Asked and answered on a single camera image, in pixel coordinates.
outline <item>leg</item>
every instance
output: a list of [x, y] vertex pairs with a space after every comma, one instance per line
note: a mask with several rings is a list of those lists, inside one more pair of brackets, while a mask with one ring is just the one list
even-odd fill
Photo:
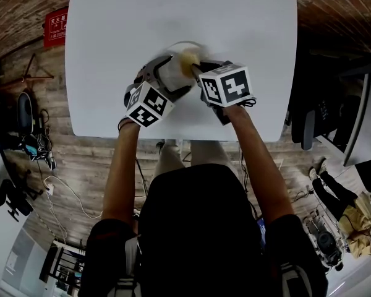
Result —
[[320, 178], [313, 180], [312, 185], [313, 188], [315, 189], [317, 196], [325, 204], [327, 209], [333, 214], [335, 219], [339, 221], [348, 204], [338, 200], [336, 197], [326, 192]]
[[335, 179], [330, 176], [327, 171], [324, 171], [320, 174], [320, 177], [327, 186], [334, 192], [334, 194], [338, 197], [339, 200], [342, 202], [346, 202], [348, 205], [354, 207], [354, 201], [357, 199], [357, 195], [354, 192], [347, 190], [344, 186], [340, 183], [337, 183]]
[[153, 179], [158, 175], [167, 173], [169, 171], [179, 170], [184, 168], [181, 162], [179, 147], [176, 145], [175, 140], [166, 140], [161, 150], [160, 159], [155, 167]]
[[201, 164], [220, 164], [227, 166], [236, 177], [237, 170], [218, 141], [191, 141], [191, 166]]

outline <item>yellow sponge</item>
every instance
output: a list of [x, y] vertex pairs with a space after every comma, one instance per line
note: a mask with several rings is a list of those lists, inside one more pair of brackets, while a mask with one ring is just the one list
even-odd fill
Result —
[[181, 72], [187, 78], [193, 78], [191, 65], [200, 65], [200, 49], [199, 48], [186, 48], [180, 53], [180, 67]]

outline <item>desk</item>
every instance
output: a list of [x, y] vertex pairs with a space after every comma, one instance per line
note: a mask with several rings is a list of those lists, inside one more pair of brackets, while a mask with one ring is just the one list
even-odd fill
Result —
[[[296, 0], [70, 0], [66, 83], [74, 134], [117, 137], [126, 87], [180, 41], [248, 65], [257, 97], [249, 113], [264, 141], [280, 138], [296, 59]], [[194, 87], [140, 138], [237, 140], [199, 96]]]

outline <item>person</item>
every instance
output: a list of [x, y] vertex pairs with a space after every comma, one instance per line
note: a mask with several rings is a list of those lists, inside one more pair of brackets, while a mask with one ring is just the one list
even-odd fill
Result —
[[[325, 190], [319, 177], [336, 197]], [[312, 180], [317, 196], [338, 221], [338, 228], [345, 235], [354, 258], [357, 259], [361, 255], [371, 255], [371, 204], [367, 195], [362, 193], [357, 196], [336, 182], [327, 172], [325, 158], [318, 170], [311, 167], [309, 178]]]
[[265, 221], [266, 246], [236, 171], [218, 142], [192, 141], [185, 168], [174, 143], [162, 148], [132, 231], [140, 126], [120, 122], [101, 221], [87, 241], [80, 297], [326, 296], [328, 282], [286, 184], [241, 106], [224, 112], [244, 153]]

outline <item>white cable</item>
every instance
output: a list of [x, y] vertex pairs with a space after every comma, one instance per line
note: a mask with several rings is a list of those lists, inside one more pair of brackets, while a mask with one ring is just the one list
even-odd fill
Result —
[[280, 163], [279, 171], [280, 171], [280, 169], [282, 168], [283, 162], [284, 162], [284, 158], [282, 158], [282, 162]]
[[62, 233], [62, 237], [63, 237], [63, 241], [64, 241], [64, 244], [66, 245], [66, 238], [67, 238], [67, 231], [66, 229], [62, 226], [62, 224], [59, 222], [58, 218], [56, 217], [56, 214], [55, 214], [55, 211], [54, 211], [54, 204], [53, 202], [51, 201], [51, 198], [49, 198], [49, 195], [47, 192], [45, 192], [46, 195], [47, 195], [47, 198], [49, 200], [49, 203], [51, 204], [50, 208], [49, 208], [49, 211], [52, 213], [52, 215], [54, 216], [55, 220], [56, 220], [56, 223], [58, 224], [59, 226], [59, 229], [61, 230], [61, 233]]
[[55, 239], [56, 241], [59, 241], [59, 238], [56, 236], [56, 234], [53, 233], [53, 231], [49, 228], [49, 226], [48, 226], [48, 225], [43, 221], [42, 217], [38, 214], [36, 208], [33, 207], [33, 205], [29, 202], [29, 200], [26, 199], [26, 201], [27, 201], [27, 203], [28, 203], [28, 204], [33, 208], [33, 211], [36, 213], [36, 216], [40, 219], [40, 222], [41, 222], [42, 224], [44, 224], [44, 226], [47, 228], [47, 230], [48, 230], [49, 232], [51, 232], [51, 234], [54, 236], [54, 239]]
[[56, 176], [53, 176], [53, 175], [50, 175], [50, 176], [48, 176], [46, 179], [44, 179], [44, 184], [46, 185], [46, 180], [48, 179], [48, 178], [56, 178], [58, 181], [60, 181], [61, 183], [62, 183], [62, 185], [63, 186], [65, 186], [66, 188], [68, 188], [72, 193], [73, 193], [73, 195], [79, 200], [79, 202], [80, 202], [80, 205], [81, 205], [81, 209], [82, 209], [82, 212], [89, 218], [89, 219], [97, 219], [97, 218], [100, 218], [101, 217], [101, 214], [103, 213], [103, 211], [97, 216], [97, 217], [91, 217], [89, 214], [87, 214], [86, 212], [85, 212], [85, 210], [84, 210], [84, 206], [82, 205], [82, 202], [81, 202], [81, 199], [80, 199], [80, 197], [79, 196], [77, 196], [77, 194], [74, 192], [74, 190], [68, 185], [68, 184], [66, 184], [66, 183], [64, 183], [60, 178], [58, 178], [58, 177], [56, 177]]

